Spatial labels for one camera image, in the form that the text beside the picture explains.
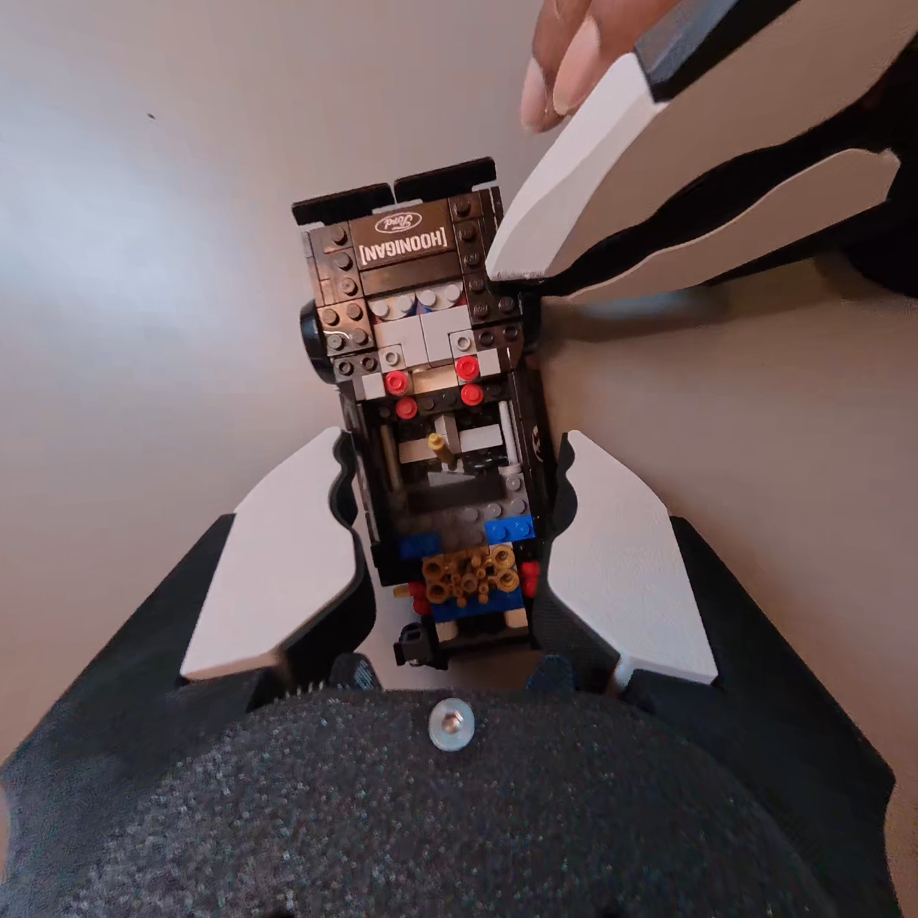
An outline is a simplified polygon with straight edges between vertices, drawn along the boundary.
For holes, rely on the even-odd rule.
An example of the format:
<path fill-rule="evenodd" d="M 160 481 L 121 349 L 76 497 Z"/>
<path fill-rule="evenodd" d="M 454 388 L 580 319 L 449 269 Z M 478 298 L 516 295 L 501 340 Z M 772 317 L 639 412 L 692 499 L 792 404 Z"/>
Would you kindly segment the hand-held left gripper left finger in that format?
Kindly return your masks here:
<path fill-rule="evenodd" d="M 278 465 L 236 508 L 180 674 L 188 680 L 289 665 L 325 679 L 375 621 L 353 523 L 350 435 L 330 427 Z"/>

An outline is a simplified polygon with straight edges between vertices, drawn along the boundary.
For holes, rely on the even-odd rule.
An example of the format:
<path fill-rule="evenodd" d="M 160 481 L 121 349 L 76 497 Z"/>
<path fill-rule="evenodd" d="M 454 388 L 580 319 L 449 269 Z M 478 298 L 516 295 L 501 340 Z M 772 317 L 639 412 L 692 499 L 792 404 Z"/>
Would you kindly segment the black toy brick car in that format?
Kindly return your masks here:
<path fill-rule="evenodd" d="M 301 334 L 355 452 L 370 555 L 409 602 L 398 665 L 535 646 L 557 486 L 540 298 L 490 280 L 503 218 L 482 158 L 292 206 Z"/>

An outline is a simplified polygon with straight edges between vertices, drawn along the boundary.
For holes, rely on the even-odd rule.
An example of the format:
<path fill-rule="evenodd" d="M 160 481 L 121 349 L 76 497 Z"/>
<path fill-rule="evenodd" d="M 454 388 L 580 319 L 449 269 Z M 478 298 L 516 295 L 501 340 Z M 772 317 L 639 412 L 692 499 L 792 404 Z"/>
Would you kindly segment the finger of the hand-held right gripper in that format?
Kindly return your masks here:
<path fill-rule="evenodd" d="M 586 305 L 702 284 L 883 203 L 901 162 L 892 151 L 847 149 L 787 178 L 726 224 L 649 254 L 614 278 L 549 305 Z"/>
<path fill-rule="evenodd" d="M 611 232 L 575 227 L 602 181 L 641 132 L 660 114 L 634 52 L 618 59 L 570 119 L 506 209 L 487 258 L 496 282 L 551 277 Z"/>

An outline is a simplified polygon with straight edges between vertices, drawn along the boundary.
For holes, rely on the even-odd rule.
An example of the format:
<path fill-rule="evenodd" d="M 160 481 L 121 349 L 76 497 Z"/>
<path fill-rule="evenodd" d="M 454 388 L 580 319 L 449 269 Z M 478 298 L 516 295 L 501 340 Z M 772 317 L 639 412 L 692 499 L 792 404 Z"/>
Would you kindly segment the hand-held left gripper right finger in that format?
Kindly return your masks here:
<path fill-rule="evenodd" d="M 718 670 L 667 508 L 579 430 L 562 440 L 534 636 L 580 685 L 648 671 L 709 685 Z"/>

